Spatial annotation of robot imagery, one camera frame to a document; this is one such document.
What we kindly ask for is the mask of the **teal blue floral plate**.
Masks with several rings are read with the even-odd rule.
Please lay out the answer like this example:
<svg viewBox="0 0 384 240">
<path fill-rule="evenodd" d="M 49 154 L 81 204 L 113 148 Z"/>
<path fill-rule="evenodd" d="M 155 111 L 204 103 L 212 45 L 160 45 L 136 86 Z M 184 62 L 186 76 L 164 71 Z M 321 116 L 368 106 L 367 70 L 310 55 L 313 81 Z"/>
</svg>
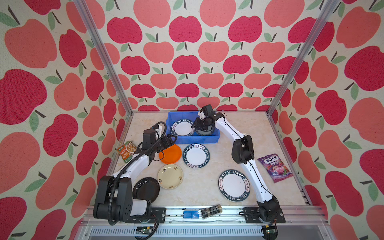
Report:
<svg viewBox="0 0 384 240">
<path fill-rule="evenodd" d="M 215 127 L 214 126 L 208 126 L 207 130 L 200 130 L 200 129 L 195 129 L 195 132 L 199 135 L 199 136 L 211 136 L 215 131 Z"/>
</svg>

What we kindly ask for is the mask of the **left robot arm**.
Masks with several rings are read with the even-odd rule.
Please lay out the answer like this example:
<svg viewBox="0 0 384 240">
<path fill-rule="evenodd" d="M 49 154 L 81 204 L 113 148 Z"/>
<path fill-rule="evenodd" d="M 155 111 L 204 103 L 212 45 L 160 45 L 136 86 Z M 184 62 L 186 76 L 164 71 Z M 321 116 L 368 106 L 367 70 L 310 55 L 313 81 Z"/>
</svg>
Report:
<svg viewBox="0 0 384 240">
<path fill-rule="evenodd" d="M 107 220 L 113 226 L 131 219 L 152 219 L 151 202 L 133 197 L 133 181 L 160 153 L 173 146 L 178 137 L 164 135 L 157 140 L 144 137 L 133 158 L 122 170 L 100 179 L 95 198 L 93 217 Z"/>
</svg>

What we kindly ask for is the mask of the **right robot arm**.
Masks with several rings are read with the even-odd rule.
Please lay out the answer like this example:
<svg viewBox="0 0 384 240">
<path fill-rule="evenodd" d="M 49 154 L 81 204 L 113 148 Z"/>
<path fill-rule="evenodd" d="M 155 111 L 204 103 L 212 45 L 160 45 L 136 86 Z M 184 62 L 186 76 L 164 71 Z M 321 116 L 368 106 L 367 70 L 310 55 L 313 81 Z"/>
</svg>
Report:
<svg viewBox="0 0 384 240">
<path fill-rule="evenodd" d="M 279 216 L 281 210 L 278 199 L 270 192 L 255 162 L 255 151 L 253 140 L 250 135 L 239 132 L 232 126 L 223 113 L 215 111 L 207 112 L 200 110 L 195 119 L 193 128 L 206 130 L 214 125 L 217 130 L 224 134 L 233 144 L 231 156 L 235 163 L 240 164 L 248 174 L 248 179 L 257 195 L 259 207 L 259 219 L 269 223 Z"/>
</svg>

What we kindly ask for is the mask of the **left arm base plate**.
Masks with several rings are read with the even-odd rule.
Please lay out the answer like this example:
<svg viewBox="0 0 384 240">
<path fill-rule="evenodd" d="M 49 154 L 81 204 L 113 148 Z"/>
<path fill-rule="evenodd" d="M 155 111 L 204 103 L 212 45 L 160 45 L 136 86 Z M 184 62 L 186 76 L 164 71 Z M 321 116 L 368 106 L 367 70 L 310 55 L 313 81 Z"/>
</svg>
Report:
<svg viewBox="0 0 384 240">
<path fill-rule="evenodd" d="M 154 224 L 158 220 L 159 224 L 165 223 L 166 208 L 152 208 L 148 215 L 137 215 L 129 217 L 126 223 L 129 224 Z"/>
</svg>

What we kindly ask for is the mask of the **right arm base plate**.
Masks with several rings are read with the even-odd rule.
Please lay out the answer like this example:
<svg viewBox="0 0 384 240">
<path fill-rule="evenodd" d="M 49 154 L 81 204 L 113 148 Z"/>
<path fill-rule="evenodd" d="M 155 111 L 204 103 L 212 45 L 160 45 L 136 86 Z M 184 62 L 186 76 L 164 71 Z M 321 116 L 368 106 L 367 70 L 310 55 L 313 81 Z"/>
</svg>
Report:
<svg viewBox="0 0 384 240">
<path fill-rule="evenodd" d="M 275 214 L 268 213 L 259 208 L 243 208 L 239 214 L 245 218 L 247 224 L 284 224 L 285 215 L 282 209 L 278 209 Z"/>
</svg>

